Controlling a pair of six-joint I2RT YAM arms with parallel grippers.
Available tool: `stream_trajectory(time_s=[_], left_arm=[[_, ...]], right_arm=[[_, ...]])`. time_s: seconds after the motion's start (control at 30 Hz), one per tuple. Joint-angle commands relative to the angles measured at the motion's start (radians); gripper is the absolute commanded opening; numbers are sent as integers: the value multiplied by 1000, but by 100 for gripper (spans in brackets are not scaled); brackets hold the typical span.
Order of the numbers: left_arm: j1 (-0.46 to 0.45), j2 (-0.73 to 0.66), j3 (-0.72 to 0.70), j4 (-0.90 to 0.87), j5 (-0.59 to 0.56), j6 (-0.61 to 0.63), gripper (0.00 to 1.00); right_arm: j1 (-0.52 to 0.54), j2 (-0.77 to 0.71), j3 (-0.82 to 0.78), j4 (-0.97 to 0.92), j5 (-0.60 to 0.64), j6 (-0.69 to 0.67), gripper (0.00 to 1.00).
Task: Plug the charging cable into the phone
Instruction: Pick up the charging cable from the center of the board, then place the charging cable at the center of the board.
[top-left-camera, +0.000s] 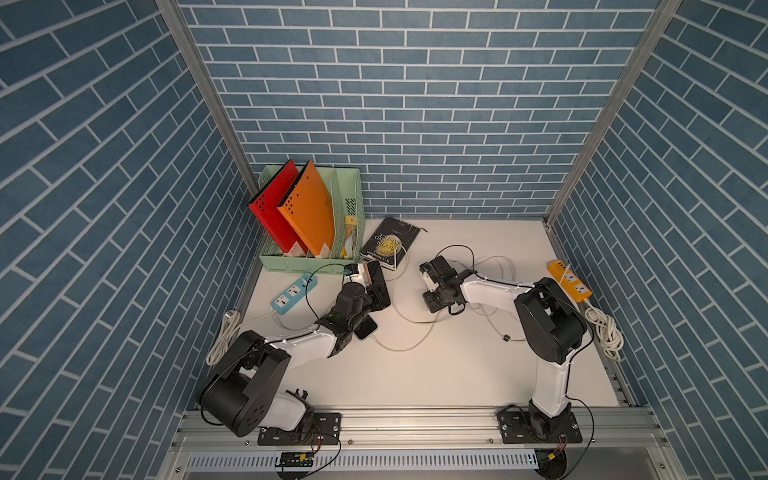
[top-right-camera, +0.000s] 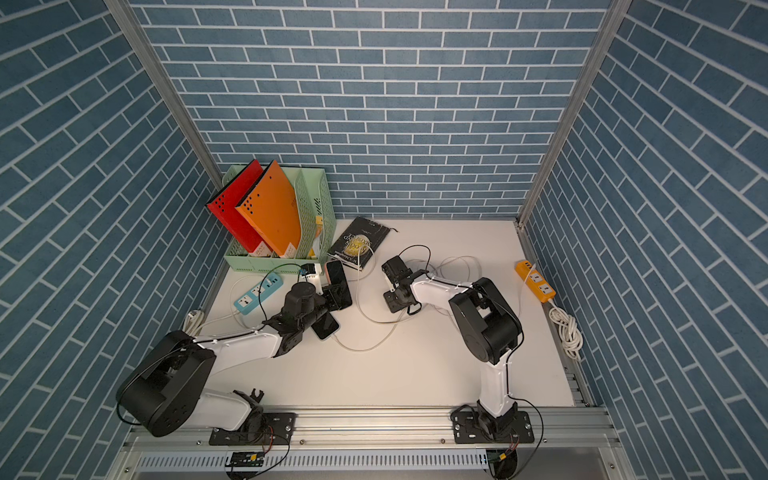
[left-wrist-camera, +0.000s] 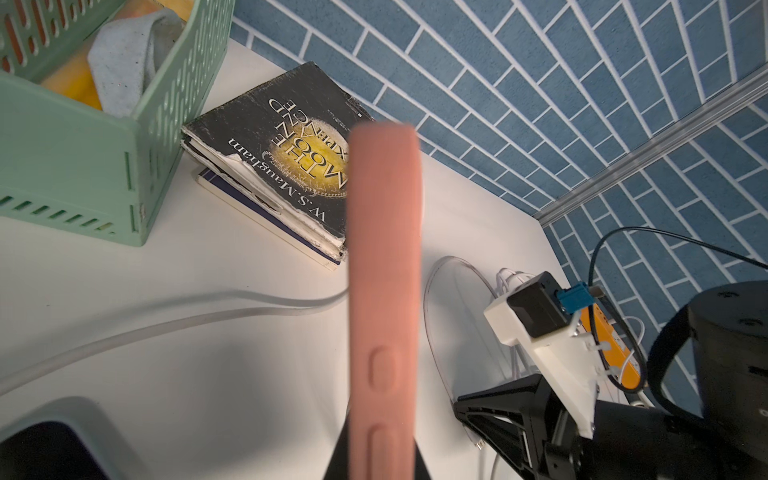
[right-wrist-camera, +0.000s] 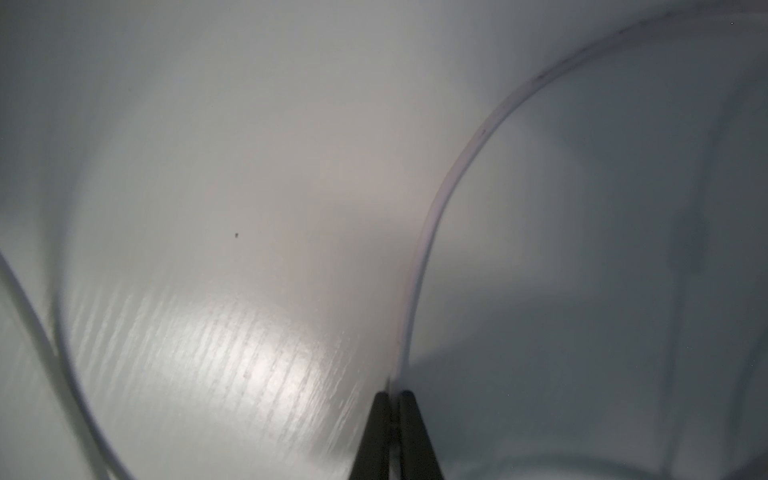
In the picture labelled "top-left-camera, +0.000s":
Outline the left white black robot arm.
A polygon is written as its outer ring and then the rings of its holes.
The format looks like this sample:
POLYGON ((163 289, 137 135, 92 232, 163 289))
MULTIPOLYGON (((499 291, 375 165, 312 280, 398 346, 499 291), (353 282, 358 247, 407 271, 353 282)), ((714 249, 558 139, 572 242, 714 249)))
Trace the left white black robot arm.
POLYGON ((307 329, 272 340, 254 332, 239 334, 209 373, 200 393, 201 416, 238 437, 256 429, 278 429, 296 443, 320 432, 306 395, 283 391, 285 374, 294 368, 342 352, 356 337, 367 338, 377 324, 373 312, 391 305, 384 280, 365 286, 345 283, 332 309, 307 329))

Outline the black smartphone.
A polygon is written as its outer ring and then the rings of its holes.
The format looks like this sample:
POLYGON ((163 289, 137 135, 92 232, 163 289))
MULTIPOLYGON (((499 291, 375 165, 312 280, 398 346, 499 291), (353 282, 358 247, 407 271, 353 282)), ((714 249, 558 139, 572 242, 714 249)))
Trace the black smartphone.
POLYGON ((391 298, 380 262, 373 260, 363 263, 369 284, 364 286, 366 293, 363 300, 362 320, 354 329, 354 334, 359 340, 366 339, 378 328, 370 314, 391 306, 391 298))

